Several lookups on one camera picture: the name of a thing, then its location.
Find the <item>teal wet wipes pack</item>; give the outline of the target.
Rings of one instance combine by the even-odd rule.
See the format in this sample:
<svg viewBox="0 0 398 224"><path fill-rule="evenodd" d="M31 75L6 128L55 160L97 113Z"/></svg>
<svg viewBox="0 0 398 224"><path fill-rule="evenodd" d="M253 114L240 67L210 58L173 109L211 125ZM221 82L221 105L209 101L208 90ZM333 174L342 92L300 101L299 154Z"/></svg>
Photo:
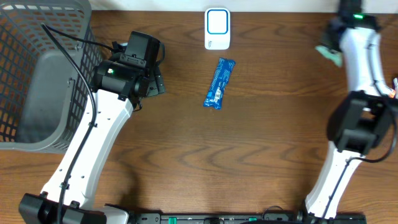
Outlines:
<svg viewBox="0 0 398 224"><path fill-rule="evenodd" d="M318 45L315 49L326 59L331 60L337 67L343 65L343 54L340 51L330 49L324 45Z"/></svg>

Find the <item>blue Oreo cookie pack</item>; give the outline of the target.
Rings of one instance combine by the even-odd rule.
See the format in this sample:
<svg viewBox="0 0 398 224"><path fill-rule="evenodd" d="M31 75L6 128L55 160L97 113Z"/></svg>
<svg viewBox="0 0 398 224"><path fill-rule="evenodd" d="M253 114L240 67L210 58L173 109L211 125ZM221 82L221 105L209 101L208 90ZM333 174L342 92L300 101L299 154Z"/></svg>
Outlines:
<svg viewBox="0 0 398 224"><path fill-rule="evenodd" d="M235 65L236 62L234 60L219 58L213 80L203 103L204 107L212 107L216 110L222 108L224 91Z"/></svg>

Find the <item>pink purple floral packet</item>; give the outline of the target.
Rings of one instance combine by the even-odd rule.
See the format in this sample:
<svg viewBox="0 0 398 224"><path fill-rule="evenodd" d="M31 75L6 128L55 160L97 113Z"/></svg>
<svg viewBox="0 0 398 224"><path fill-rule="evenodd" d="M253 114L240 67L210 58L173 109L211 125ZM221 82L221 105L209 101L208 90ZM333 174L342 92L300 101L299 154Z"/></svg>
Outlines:
<svg viewBox="0 0 398 224"><path fill-rule="evenodd" d="M394 84L394 89L395 89L395 91L398 91L398 78L397 78L397 77L395 77L395 78L393 79L393 84Z"/></svg>

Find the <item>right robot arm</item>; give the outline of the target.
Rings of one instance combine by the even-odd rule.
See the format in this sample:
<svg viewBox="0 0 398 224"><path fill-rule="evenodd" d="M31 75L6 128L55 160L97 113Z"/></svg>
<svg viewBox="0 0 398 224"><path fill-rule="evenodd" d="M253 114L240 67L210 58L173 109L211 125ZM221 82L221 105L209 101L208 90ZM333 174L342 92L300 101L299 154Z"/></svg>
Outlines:
<svg viewBox="0 0 398 224"><path fill-rule="evenodd" d="M365 223L362 215L338 215L338 204L363 162L386 160L397 145L397 88L384 79L377 17L363 12L362 1L340 1L317 50L344 63L348 95L328 120L328 152L320 175L291 219L295 223Z"/></svg>

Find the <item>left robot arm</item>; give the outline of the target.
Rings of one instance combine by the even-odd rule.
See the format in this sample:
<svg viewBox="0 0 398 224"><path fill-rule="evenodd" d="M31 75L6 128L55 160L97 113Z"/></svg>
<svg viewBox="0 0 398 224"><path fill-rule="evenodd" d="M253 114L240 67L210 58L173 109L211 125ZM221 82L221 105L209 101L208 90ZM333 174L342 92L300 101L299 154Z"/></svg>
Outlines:
<svg viewBox="0 0 398 224"><path fill-rule="evenodd" d="M95 208L103 167L120 130L142 99L165 93L160 64L164 44L133 31L126 44L113 42L113 54L93 69L88 102L58 169L39 195L25 194L19 213L25 223L133 223L117 205Z"/></svg>

